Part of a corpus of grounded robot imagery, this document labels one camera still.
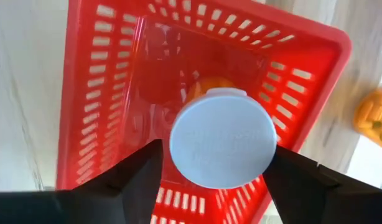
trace white surface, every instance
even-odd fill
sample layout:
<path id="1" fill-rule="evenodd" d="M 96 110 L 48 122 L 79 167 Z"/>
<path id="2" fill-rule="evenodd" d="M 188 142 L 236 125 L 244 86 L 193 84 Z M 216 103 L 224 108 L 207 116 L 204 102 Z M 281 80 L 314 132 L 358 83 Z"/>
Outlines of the white surface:
<path id="1" fill-rule="evenodd" d="M 244 91 L 216 88 L 177 115 L 169 148 L 188 180 L 232 189 L 266 170 L 275 153 L 276 132 L 267 112 Z"/>
<path id="2" fill-rule="evenodd" d="M 375 187 L 382 186 L 382 147 L 361 136 L 347 175 Z"/>
<path id="3" fill-rule="evenodd" d="M 55 185 L 67 7 L 0 0 L 0 190 Z"/>

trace red plastic basket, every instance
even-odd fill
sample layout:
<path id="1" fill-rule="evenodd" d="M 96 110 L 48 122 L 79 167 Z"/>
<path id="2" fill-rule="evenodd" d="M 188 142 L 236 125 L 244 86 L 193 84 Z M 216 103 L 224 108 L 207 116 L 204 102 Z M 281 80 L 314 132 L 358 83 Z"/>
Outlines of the red plastic basket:
<path id="1" fill-rule="evenodd" d="M 230 80 L 272 116 L 278 143 L 298 151 L 350 51 L 342 31 L 248 0 L 70 1 L 57 188 L 162 138 L 152 223 L 257 222 L 270 201 L 262 178 L 212 190 L 174 167 L 167 140 L 188 89 Z"/>

